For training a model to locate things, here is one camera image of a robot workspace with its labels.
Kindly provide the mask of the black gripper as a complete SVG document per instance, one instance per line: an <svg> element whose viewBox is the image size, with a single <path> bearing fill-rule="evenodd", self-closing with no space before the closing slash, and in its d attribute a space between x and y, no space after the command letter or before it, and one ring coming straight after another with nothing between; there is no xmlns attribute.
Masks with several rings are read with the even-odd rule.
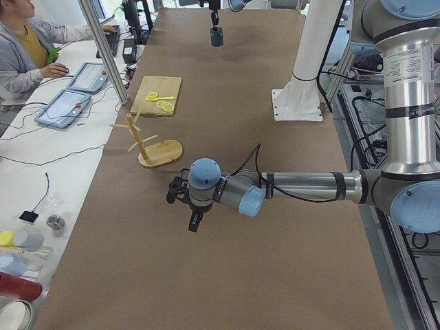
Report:
<svg viewBox="0 0 440 330"><path fill-rule="evenodd" d="M190 200L190 186L188 179L184 178L184 173L189 169L183 168L179 174L173 179L168 186L168 193L166 195L166 201L169 204L173 204L175 200L179 200L184 204L187 204L192 210L191 218L188 224L188 230L191 232L197 232L199 225L203 219L204 213L208 212L212 204L207 206L197 206Z"/></svg>
<svg viewBox="0 0 440 330"><path fill-rule="evenodd" d="M219 24L220 0L209 0L209 9L211 10L212 28L217 28Z"/></svg>

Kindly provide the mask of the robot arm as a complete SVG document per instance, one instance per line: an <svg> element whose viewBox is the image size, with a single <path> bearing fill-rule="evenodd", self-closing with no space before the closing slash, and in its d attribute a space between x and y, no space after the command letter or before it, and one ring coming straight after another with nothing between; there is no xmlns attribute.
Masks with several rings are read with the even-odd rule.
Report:
<svg viewBox="0 0 440 330"><path fill-rule="evenodd" d="M228 6L233 12L239 12L248 3L248 0L231 0L228 1ZM221 9L221 1L220 0L198 0L197 4L202 8L204 4L208 4L208 8L211 11L211 21L212 27L214 29L218 28L219 24L219 10Z"/></svg>
<svg viewBox="0 0 440 330"><path fill-rule="evenodd" d="M379 170L350 173L268 173L240 168L228 174L212 159L196 160L170 183L168 203L192 209L196 231L213 203L258 214L277 195L325 203L348 199L375 206L418 233L439 230L439 162L435 142L433 43L438 1L355 1L350 48L383 56L387 154Z"/></svg>

